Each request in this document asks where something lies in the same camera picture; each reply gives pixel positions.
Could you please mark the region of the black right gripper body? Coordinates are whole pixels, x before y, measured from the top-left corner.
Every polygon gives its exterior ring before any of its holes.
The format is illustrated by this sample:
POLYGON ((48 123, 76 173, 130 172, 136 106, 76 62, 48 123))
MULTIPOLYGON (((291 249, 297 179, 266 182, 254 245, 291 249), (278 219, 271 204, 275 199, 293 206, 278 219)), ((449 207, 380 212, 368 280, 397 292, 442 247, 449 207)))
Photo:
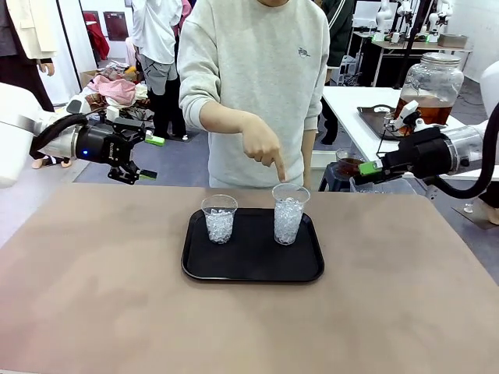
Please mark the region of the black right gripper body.
POLYGON ((394 177, 410 172, 417 178, 428 178, 446 174, 452 167, 447 140, 434 127, 406 136, 396 151, 384 155, 384 175, 394 177))

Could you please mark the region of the person's right hand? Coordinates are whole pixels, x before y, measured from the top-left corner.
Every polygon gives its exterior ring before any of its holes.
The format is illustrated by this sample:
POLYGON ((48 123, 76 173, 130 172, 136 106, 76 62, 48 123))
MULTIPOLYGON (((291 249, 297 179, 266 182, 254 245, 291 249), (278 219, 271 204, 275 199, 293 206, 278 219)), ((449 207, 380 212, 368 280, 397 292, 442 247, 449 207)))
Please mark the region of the person's right hand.
POLYGON ((240 132, 247 157, 266 167, 276 167, 280 182, 286 181, 285 165, 281 157, 281 144, 275 132, 257 115, 243 112, 240 132))

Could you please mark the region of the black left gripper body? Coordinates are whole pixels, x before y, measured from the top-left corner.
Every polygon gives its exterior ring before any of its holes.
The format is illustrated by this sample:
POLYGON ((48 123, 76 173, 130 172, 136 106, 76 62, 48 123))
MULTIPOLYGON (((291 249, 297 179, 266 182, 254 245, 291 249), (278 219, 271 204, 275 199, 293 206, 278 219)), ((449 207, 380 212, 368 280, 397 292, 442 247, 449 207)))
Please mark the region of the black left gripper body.
POLYGON ((131 125, 83 125, 76 137, 76 158, 112 167, 128 167, 132 161, 136 130, 131 125))

